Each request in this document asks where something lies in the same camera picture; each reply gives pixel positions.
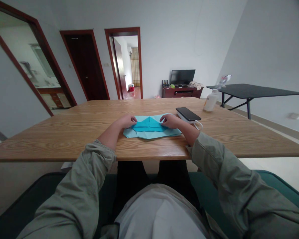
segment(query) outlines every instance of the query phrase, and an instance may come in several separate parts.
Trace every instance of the folded paper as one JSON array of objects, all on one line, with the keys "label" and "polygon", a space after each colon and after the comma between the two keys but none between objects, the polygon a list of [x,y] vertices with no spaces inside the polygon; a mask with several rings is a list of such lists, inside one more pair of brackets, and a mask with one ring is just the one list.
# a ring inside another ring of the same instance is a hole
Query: folded paper
[{"label": "folded paper", "polygon": [[137,132],[142,132],[142,131],[163,132],[168,128],[162,126],[159,122],[157,122],[156,120],[154,120],[152,117],[149,116],[145,120],[141,122],[137,122],[136,125],[132,126],[132,129],[134,129]]},{"label": "folded paper", "polygon": [[127,138],[144,138],[153,139],[165,136],[180,136],[179,129],[170,129],[162,126],[159,120],[166,114],[156,116],[135,116],[137,119],[136,125],[125,129],[123,134]]}]

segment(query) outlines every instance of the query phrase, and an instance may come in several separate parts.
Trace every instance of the black pants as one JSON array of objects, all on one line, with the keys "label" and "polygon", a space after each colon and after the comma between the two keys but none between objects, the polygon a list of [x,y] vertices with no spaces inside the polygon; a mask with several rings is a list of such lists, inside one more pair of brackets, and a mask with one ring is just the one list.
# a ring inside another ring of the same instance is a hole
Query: black pants
[{"label": "black pants", "polygon": [[157,178],[150,180],[142,161],[118,162],[116,197],[113,204],[113,222],[124,205],[137,192],[151,183],[160,183],[170,186],[182,194],[197,210],[199,200],[194,187],[190,182],[185,160],[160,161]]}]

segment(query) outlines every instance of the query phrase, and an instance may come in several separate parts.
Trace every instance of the teal chair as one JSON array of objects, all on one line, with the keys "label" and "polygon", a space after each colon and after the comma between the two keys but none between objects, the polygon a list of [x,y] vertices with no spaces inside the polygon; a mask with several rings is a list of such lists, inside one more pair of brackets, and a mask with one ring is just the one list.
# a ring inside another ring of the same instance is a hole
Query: teal chair
[{"label": "teal chair", "polygon": [[[283,181],[277,175],[256,170],[261,178],[271,187],[276,188],[286,198],[299,207],[299,192]],[[35,211],[54,192],[57,185],[65,176],[65,173],[49,173],[34,182],[1,216],[0,216],[0,239],[15,239],[22,229],[33,219]],[[100,229],[107,224],[112,213],[112,205],[116,193],[116,174],[108,174],[104,185],[99,193],[100,216],[94,238],[99,238]],[[201,207],[203,207],[222,228],[228,238],[238,238],[238,233],[231,222],[224,215],[219,200],[218,192],[201,172],[189,173]]]}]

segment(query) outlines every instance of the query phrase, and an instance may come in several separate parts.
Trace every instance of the curtain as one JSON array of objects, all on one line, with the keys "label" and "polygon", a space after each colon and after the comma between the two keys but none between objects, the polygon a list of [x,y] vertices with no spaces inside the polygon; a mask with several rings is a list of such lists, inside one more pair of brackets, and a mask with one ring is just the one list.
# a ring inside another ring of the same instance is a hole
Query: curtain
[{"label": "curtain", "polygon": [[134,84],[134,86],[141,86],[141,83],[140,83],[139,49],[138,48],[132,48],[131,66],[132,66],[133,84]]}]

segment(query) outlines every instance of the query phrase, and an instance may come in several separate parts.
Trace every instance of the table leg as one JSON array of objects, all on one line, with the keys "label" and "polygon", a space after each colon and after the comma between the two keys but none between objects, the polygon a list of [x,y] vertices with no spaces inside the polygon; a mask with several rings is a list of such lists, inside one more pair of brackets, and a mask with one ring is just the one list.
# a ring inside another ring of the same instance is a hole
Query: table leg
[{"label": "table leg", "polygon": [[221,104],[221,107],[225,108],[225,93],[222,92],[222,104]]},{"label": "table leg", "polygon": [[221,107],[225,108],[225,104],[230,101],[230,99],[233,98],[233,96],[230,96],[225,102],[222,102],[222,104],[220,105]]},{"label": "table leg", "polygon": [[246,101],[245,103],[242,103],[241,105],[238,105],[238,106],[236,106],[236,107],[234,107],[234,108],[231,108],[231,109],[228,109],[228,110],[234,110],[234,109],[237,109],[237,108],[240,107],[240,106],[247,105],[248,119],[251,120],[250,104],[249,104],[249,102],[250,102],[251,100],[253,100],[253,98],[249,98],[249,99],[247,99],[247,101]]},{"label": "table leg", "polygon": [[249,99],[247,100],[247,114],[248,114],[248,119],[251,120],[251,114],[250,114],[250,104],[249,104]]}]

